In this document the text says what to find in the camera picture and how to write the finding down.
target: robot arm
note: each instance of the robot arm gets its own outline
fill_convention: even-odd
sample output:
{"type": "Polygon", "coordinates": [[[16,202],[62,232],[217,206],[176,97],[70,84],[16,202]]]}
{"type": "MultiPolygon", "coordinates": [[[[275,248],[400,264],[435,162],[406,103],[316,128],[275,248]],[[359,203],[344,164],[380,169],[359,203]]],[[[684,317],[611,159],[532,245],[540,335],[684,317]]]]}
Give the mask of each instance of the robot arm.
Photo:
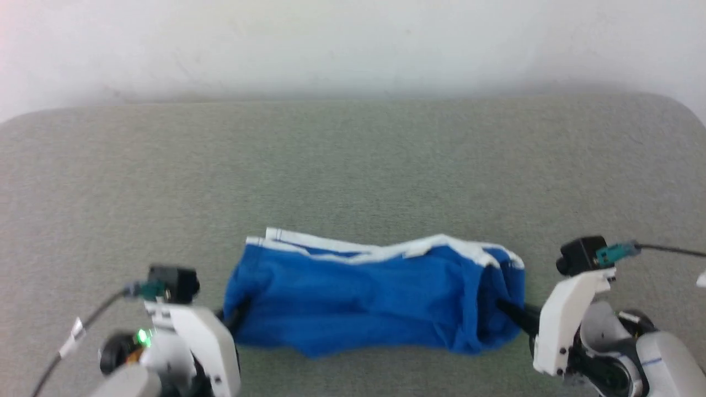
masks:
{"type": "Polygon", "coordinates": [[[679,339],[639,311],[616,314],[606,302],[593,302],[615,281],[615,261],[639,253],[635,247],[577,239],[557,261],[570,278],[555,286],[541,311],[508,302],[498,307],[529,334],[538,372],[588,383],[603,397],[706,396],[706,375],[679,339]]]}
{"type": "Polygon", "coordinates": [[[91,397],[235,397],[240,368],[226,325],[205,307],[191,304],[199,285],[196,272],[152,265],[145,309],[153,329],[118,333],[101,351],[109,375],[91,397]],[[134,387],[123,383],[131,381],[134,387]]]}
{"type": "Polygon", "coordinates": [[[539,316],[533,367],[551,376],[566,373],[568,351],[594,296],[611,289],[616,269],[588,271],[559,282],[539,316]]]}

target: green connector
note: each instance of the green connector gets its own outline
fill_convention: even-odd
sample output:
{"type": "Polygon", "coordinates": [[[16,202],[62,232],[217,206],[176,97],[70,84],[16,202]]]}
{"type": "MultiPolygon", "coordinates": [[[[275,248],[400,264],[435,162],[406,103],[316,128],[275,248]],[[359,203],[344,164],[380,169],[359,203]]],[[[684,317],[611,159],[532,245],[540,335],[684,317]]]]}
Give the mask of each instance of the green connector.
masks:
{"type": "Polygon", "coordinates": [[[638,247],[638,242],[623,242],[596,251],[596,261],[602,268],[607,268],[621,259],[627,258],[628,256],[636,256],[639,253],[640,248],[638,247]]]}
{"type": "Polygon", "coordinates": [[[140,286],[140,296],[144,300],[155,301],[158,297],[164,297],[165,286],[161,281],[148,281],[140,286]]]}

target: black cable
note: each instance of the black cable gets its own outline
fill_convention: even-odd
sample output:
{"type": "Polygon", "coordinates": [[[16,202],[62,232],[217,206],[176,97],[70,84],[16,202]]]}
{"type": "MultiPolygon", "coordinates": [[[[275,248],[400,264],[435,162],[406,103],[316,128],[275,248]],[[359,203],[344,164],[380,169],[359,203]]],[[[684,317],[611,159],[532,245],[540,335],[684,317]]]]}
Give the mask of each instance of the black cable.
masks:
{"type": "MultiPolygon", "coordinates": [[[[83,332],[87,332],[91,325],[95,323],[96,320],[98,320],[98,317],[100,317],[100,315],[103,314],[103,312],[105,312],[106,309],[108,309],[112,304],[117,302],[120,298],[129,295],[130,293],[131,290],[129,288],[124,288],[123,290],[120,290],[120,292],[114,293],[108,299],[103,301],[103,303],[96,310],[94,310],[93,313],[91,313],[85,323],[83,323],[83,332]]],[[[62,357],[59,353],[54,356],[52,362],[49,363],[49,366],[44,370],[42,377],[37,382],[35,390],[32,392],[32,397],[37,397],[42,392],[44,385],[49,380],[49,377],[52,375],[52,372],[54,372],[54,370],[56,369],[56,366],[59,365],[59,363],[61,362],[61,359],[62,357]]]]}
{"type": "Polygon", "coordinates": [[[699,258],[706,258],[706,252],[692,251],[690,249],[683,249],[683,248],[678,248],[678,247],[669,247],[666,245],[637,243],[637,244],[635,244],[635,247],[637,249],[653,249],[655,251],[673,252],[675,254],[691,255],[691,256],[697,256],[699,258]]]}
{"type": "Polygon", "coordinates": [[[530,307],[529,305],[528,307],[522,308],[503,299],[498,299],[495,303],[498,309],[507,314],[517,326],[530,336],[530,338],[537,336],[539,333],[538,309],[530,307]]]}
{"type": "Polygon", "coordinates": [[[223,310],[220,310],[220,314],[224,317],[222,323],[225,325],[225,328],[228,328],[228,331],[230,331],[233,337],[235,337],[238,334],[238,331],[240,331],[243,321],[245,321],[245,317],[250,310],[251,304],[252,299],[246,297],[242,300],[242,302],[240,302],[240,304],[238,304],[238,307],[227,318],[225,318],[225,313],[223,313],[223,310]]]}

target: white wall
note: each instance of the white wall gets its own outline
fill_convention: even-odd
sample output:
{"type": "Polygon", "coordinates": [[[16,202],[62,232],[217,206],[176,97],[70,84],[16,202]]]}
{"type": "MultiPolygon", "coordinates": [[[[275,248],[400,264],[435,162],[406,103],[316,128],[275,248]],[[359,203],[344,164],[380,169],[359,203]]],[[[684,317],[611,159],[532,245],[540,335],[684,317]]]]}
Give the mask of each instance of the white wall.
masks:
{"type": "Polygon", "coordinates": [[[672,96],[706,120],[706,0],[0,0],[0,120],[237,98],[672,96]]]}

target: white plastic casing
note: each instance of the white plastic casing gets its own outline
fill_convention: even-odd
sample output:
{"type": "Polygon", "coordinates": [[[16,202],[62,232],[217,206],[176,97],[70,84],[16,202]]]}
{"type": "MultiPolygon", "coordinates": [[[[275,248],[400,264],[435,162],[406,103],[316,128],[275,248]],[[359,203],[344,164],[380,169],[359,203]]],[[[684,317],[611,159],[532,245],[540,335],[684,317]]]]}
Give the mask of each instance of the white plastic casing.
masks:
{"type": "Polygon", "coordinates": [[[210,378],[214,397],[235,397],[240,370],[233,336],[205,307],[145,302],[157,334],[173,330],[210,378]]]}
{"type": "Polygon", "coordinates": [[[696,286],[706,288],[706,271],[699,275],[699,278],[696,280],[696,286]]]}
{"type": "Polygon", "coordinates": [[[610,290],[608,279],[615,274],[615,268],[588,271],[556,284],[539,315],[532,363],[535,370],[552,376],[566,372],[567,351],[583,316],[597,293],[610,290]]]}

